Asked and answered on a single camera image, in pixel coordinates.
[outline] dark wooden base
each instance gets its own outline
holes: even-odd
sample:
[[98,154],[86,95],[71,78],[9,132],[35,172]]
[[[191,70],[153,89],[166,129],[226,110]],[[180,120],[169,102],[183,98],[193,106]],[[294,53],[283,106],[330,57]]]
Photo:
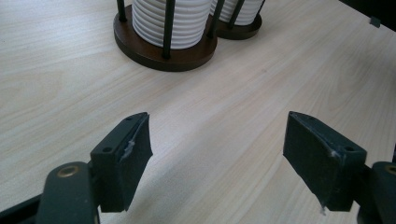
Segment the dark wooden base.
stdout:
[[197,68],[212,58],[218,44],[216,37],[206,37],[212,21],[211,18],[208,18],[200,42],[188,49],[171,49],[171,58],[165,59],[162,56],[163,48],[150,44],[134,31],[132,26],[132,5],[125,8],[125,14],[128,21],[119,21],[119,14],[114,18],[114,36],[117,45],[129,58],[152,69],[166,72],[183,72]]
[[219,21],[218,29],[216,31],[218,37],[231,40],[249,39],[256,35],[257,32],[259,32],[260,27],[262,27],[262,17],[258,14],[250,25],[235,25],[233,29],[229,29],[227,25],[228,22]]

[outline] wooden table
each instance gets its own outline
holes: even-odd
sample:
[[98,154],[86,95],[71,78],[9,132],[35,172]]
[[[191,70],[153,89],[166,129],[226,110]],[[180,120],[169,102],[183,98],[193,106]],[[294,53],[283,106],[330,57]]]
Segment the wooden table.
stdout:
[[116,13],[116,1],[0,1],[0,210],[147,111],[154,156],[130,210],[103,223],[356,223],[356,204],[323,216],[282,156],[287,115],[321,119],[369,166],[390,161],[394,32],[335,0],[269,0],[258,35],[166,73],[119,50]]

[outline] light wood surface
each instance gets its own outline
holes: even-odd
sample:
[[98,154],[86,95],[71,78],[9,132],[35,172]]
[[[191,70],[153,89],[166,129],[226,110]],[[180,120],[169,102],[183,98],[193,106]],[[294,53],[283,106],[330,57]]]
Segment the light wood surface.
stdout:
[[395,33],[336,0],[268,0],[257,36],[165,73],[118,49],[116,13],[116,1],[0,1],[0,210],[147,111],[154,156],[130,210],[103,223],[356,223],[356,204],[323,216],[283,158],[287,115],[321,119],[369,166],[390,161]]

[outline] stacked white cups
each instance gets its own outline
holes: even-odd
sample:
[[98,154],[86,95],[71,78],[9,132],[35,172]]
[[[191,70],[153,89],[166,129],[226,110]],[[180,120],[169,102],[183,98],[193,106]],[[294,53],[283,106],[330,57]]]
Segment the stacked white cups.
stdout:
[[[225,0],[224,6],[221,11],[219,19],[221,21],[229,22],[231,16],[233,15],[233,10],[235,9],[238,0]],[[212,1],[212,6],[210,8],[210,14],[213,15],[215,12],[216,4],[218,0]],[[257,13],[262,5],[262,0],[245,0],[244,5],[242,5],[241,11],[236,18],[235,25],[250,25],[253,23],[254,18],[256,18]]]
[[[211,0],[176,0],[171,49],[187,49],[197,44],[205,29]],[[133,27],[152,45],[163,46],[166,0],[134,0]]]

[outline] metal screw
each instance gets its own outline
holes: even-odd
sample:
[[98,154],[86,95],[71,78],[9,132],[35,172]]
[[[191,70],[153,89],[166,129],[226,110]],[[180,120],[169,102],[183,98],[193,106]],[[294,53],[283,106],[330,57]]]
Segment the metal screw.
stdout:
[[385,167],[385,169],[386,169],[389,173],[391,173],[391,174],[393,174],[393,175],[396,175],[396,166],[395,166],[395,165],[387,165],[387,166]]
[[58,176],[59,177],[69,177],[71,175],[76,174],[77,172],[78,172],[78,166],[76,166],[76,165],[66,166],[58,172]]

